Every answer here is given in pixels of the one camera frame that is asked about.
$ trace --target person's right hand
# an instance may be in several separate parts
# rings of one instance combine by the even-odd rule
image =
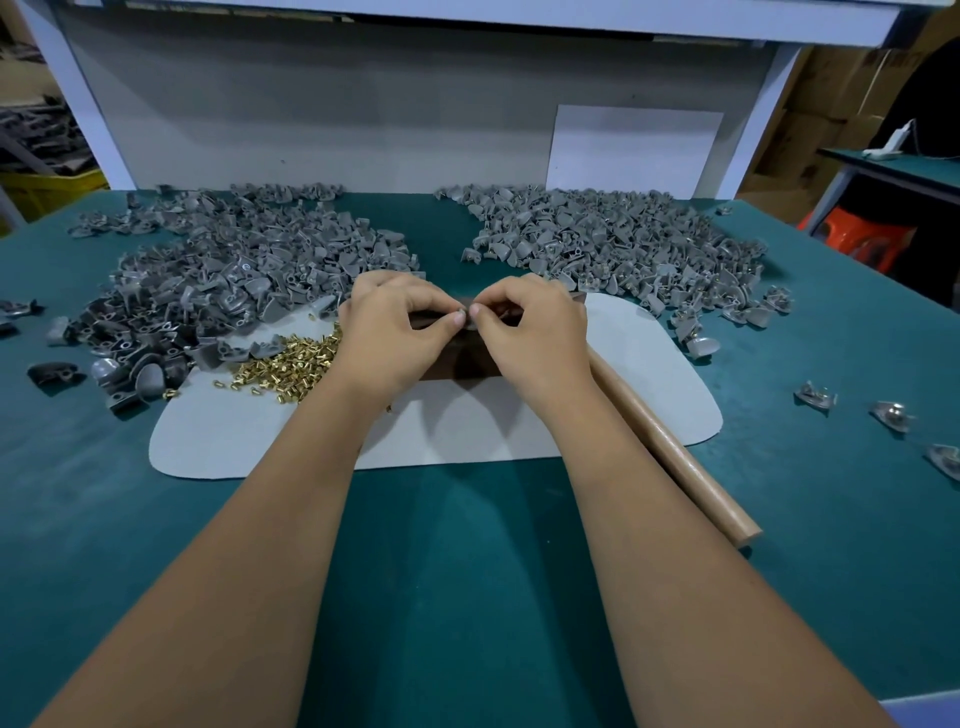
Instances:
[[[491,308],[523,309],[517,327],[508,327]],[[493,361],[541,419],[584,386],[592,386],[587,354],[587,309],[558,281],[534,274],[509,277],[484,289],[470,305]]]

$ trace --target workbench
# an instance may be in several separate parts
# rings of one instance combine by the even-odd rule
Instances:
[[[856,175],[873,177],[911,192],[960,205],[960,160],[907,154],[888,159],[870,159],[864,157],[863,152],[853,149],[818,149],[817,153],[835,159],[843,166],[810,213],[804,228],[809,235],[816,234],[817,228],[840,202]]]
[[[714,206],[700,201],[703,209]],[[765,330],[706,314],[698,373],[724,414],[694,455],[764,528],[744,557],[878,698],[960,686],[960,489],[923,458],[960,444],[960,318],[742,202],[717,217],[770,246],[763,283],[796,310]],[[470,295],[513,272],[459,262],[479,223],[429,195],[348,194],[403,231],[428,277]],[[37,298],[0,342],[0,725],[29,724],[238,481],[153,471],[163,402],[115,417],[92,381],[48,396],[25,371],[118,256],[170,237],[72,239],[96,192],[2,242],[0,294]],[[798,405],[807,379],[839,393]],[[904,402],[905,439],[868,414]],[[560,459],[356,473],[320,612],[300,725],[632,726]]]

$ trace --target wooden rod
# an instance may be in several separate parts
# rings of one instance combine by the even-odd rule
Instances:
[[[745,546],[763,530],[713,479],[676,436],[667,429],[633,387],[600,354],[589,350],[593,379],[624,419],[637,439],[657,458],[663,469],[704,515],[737,548]]]

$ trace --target hand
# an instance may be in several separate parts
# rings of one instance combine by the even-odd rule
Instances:
[[[517,305],[523,317],[508,327],[494,311]],[[505,278],[480,292],[470,316],[500,373],[541,419],[571,388],[593,386],[587,354],[587,309],[564,286],[534,274]]]
[[[446,314],[419,331],[413,311]],[[343,340],[327,376],[345,377],[385,408],[412,387],[467,320],[463,306],[433,283],[396,271],[370,271],[340,306]]]

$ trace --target orange stool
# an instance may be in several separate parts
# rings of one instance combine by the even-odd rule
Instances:
[[[803,230],[809,219],[810,215],[807,214],[797,229]],[[823,225],[827,226],[827,245],[876,268],[880,273],[890,272],[900,251],[906,247],[904,236],[913,230],[898,225],[871,223],[840,207],[835,207],[824,218]]]

